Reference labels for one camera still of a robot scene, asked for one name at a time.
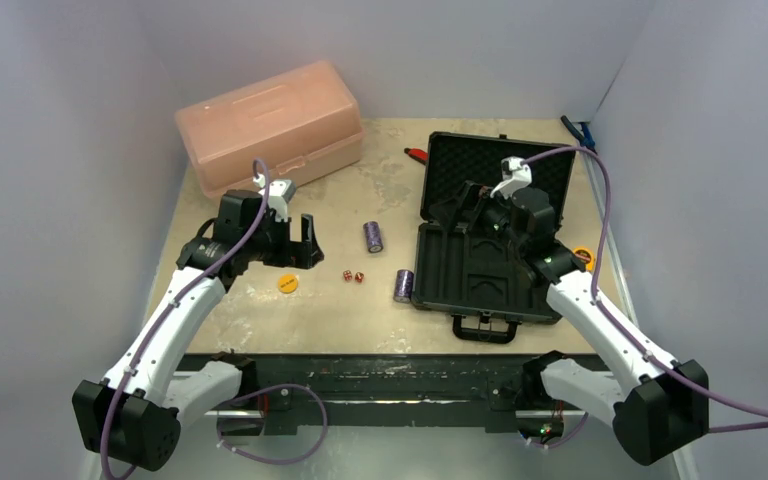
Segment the purple poker chip stack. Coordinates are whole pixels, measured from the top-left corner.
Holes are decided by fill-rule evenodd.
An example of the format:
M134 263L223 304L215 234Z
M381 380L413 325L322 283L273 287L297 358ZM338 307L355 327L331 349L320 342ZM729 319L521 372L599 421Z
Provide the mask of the purple poker chip stack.
M383 237L377 221L368 221L362 226L366 248L369 253L375 254L383 250Z

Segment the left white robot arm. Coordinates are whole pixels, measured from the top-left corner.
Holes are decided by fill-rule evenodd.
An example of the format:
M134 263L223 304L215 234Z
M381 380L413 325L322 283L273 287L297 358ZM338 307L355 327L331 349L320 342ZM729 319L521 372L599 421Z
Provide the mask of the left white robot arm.
M258 192L230 190L181 249L161 303L122 357L98 382L82 381L72 396L87 450L100 456L102 476L115 478L112 461L157 471L171 458L183 430L208 411L228 403L244 409L255 401L261 412L271 393L287 394L295 384L261 387L256 364L241 354L221 352L196 373L178 380L177 368L207 316L252 262L311 269L323 260L313 218L301 218L301 238L291 238L288 180Z

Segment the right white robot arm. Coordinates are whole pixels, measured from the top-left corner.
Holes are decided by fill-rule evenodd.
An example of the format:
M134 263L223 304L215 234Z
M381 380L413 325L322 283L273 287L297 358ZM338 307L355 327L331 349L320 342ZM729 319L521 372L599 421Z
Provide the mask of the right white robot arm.
M557 214L546 192L466 182L429 214L445 235L505 247L508 265L544 294L546 306L576 328L610 371L593 372L552 351L525 364L521 398L536 407L552 400L579 407L609 425L641 465L710 432L707 372L655 345L600 292L593 273L557 239Z

